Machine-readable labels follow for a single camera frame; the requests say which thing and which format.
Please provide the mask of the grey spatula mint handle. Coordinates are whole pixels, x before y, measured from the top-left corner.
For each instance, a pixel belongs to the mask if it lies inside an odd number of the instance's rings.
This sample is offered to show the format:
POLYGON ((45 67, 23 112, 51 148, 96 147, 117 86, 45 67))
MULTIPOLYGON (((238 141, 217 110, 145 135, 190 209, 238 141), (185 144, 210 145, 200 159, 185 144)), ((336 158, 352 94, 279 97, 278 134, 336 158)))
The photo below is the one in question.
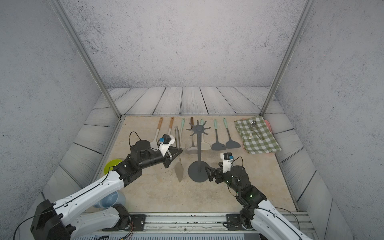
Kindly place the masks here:
POLYGON ((228 133, 228 137, 229 137, 229 140, 226 142, 226 148, 227 149, 237 149, 237 148, 240 148, 241 145, 238 142, 233 141, 232 138, 231 138, 231 134, 230 134, 230 131, 229 131, 229 127, 228 127, 228 123, 227 123, 226 118, 223 118, 223 122, 224 122, 224 125, 225 125, 227 133, 228 133))

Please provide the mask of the grey spoon mint handle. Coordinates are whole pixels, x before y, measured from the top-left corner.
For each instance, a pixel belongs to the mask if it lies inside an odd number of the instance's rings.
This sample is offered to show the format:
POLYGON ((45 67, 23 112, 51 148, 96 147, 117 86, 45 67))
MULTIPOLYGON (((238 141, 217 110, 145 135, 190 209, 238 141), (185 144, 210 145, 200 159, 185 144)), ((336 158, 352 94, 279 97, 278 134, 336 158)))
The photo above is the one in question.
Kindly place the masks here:
POLYGON ((219 142, 219 138, 218 138, 218 123, 217 123, 216 119, 214 119, 214 128, 215 128, 216 142, 214 144, 212 144, 211 149, 213 151, 226 150, 227 149, 226 146, 219 142))

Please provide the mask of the grey ladle brown handle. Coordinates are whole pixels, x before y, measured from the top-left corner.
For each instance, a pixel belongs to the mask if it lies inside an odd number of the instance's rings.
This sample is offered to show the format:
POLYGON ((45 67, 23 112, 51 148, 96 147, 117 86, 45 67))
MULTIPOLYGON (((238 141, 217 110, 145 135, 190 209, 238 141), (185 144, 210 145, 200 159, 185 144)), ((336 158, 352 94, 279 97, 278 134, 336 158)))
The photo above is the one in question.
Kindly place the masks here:
MULTIPOLYGON (((190 124, 194 125, 194 118, 193 117, 190 118, 190 124)), ((195 146, 195 143, 194 143, 194 136, 191 136, 191 137, 192 137, 192 145, 191 145, 191 147, 186 149, 186 153, 188 155, 195 155, 195 154, 198 153, 198 149, 197 149, 197 147, 195 146)))

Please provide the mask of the grey utensil rack stand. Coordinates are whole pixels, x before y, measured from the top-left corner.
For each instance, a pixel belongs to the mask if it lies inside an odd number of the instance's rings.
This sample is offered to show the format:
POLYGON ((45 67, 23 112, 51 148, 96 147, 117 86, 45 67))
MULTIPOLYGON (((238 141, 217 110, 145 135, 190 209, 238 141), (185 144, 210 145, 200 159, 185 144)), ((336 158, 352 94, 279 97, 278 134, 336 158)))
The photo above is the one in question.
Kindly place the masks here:
POLYGON ((208 179, 205 167, 208 167, 209 165, 206 162, 202 161, 202 134, 208 135, 205 130, 209 130, 211 128, 206 128, 206 123, 207 122, 202 123, 201 121, 197 121, 196 125, 190 123, 191 128, 188 129, 188 131, 192 131, 192 138, 194 137, 194 135, 197 136, 196 146, 198 160, 193 162, 188 168, 189 177, 197 183, 205 182, 208 179))

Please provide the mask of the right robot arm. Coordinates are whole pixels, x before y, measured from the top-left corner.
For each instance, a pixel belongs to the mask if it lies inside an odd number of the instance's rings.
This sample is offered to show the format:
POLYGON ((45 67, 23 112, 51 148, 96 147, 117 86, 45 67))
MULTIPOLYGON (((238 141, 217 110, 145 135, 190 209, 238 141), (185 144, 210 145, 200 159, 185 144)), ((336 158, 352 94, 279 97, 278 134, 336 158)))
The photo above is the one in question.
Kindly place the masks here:
POLYGON ((223 159, 218 168, 205 167, 209 181, 224 183, 235 191, 243 209, 240 222, 245 230, 255 230, 267 240, 309 240, 310 238, 288 221, 267 197, 249 180, 243 166, 233 166, 234 160, 223 159))

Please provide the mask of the green plastic bowl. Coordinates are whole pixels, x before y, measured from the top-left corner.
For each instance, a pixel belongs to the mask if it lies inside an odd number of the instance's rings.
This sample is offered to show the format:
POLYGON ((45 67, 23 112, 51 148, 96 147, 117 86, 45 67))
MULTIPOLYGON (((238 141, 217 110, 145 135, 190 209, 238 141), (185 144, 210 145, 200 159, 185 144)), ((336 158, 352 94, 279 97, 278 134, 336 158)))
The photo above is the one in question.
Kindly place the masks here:
POLYGON ((120 164, 122 162, 121 159, 114 159, 114 160, 111 160, 109 161, 105 167, 104 167, 104 174, 107 175, 109 171, 111 171, 113 169, 113 167, 117 166, 118 164, 120 164))

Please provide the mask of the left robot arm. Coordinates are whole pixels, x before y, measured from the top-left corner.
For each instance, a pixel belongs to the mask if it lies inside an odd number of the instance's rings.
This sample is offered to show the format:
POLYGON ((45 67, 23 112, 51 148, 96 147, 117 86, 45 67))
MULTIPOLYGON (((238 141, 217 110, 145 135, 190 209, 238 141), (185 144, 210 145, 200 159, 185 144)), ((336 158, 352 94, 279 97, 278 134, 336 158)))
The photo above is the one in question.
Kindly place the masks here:
POLYGON ((130 147, 130 154, 99 180, 55 202, 38 204, 30 231, 35 240, 73 240, 97 230, 124 231, 131 235, 134 223, 123 204, 86 214, 97 202, 133 183, 142 170, 157 164, 165 168, 182 153, 179 136, 163 135, 157 148, 147 140, 139 140, 130 147))

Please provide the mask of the cream turner wooden handle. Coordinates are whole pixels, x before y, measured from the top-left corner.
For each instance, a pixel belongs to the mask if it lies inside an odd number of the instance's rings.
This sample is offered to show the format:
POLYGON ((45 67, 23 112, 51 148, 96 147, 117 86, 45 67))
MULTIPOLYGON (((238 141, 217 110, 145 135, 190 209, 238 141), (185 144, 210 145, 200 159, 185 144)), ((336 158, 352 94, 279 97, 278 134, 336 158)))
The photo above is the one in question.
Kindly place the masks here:
POLYGON ((170 124, 169 124, 169 128, 168 128, 168 135, 171 135, 171 131, 172 131, 172 127, 173 127, 173 123, 174 123, 174 117, 171 117, 171 119, 170 119, 170 124))

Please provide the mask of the cream spatula mint handle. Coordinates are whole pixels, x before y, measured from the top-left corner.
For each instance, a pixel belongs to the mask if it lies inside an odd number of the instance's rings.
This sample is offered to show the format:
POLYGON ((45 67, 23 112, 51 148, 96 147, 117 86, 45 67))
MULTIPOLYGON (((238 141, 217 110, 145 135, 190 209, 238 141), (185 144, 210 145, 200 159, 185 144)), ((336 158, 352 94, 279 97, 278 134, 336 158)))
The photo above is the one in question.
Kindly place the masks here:
POLYGON ((204 134, 202 134, 202 150, 211 150, 211 145, 204 141, 204 134))
POLYGON ((182 134, 183 134, 184 125, 185 125, 185 118, 182 119, 181 127, 180 127, 180 140, 181 140, 181 142, 182 142, 182 134))

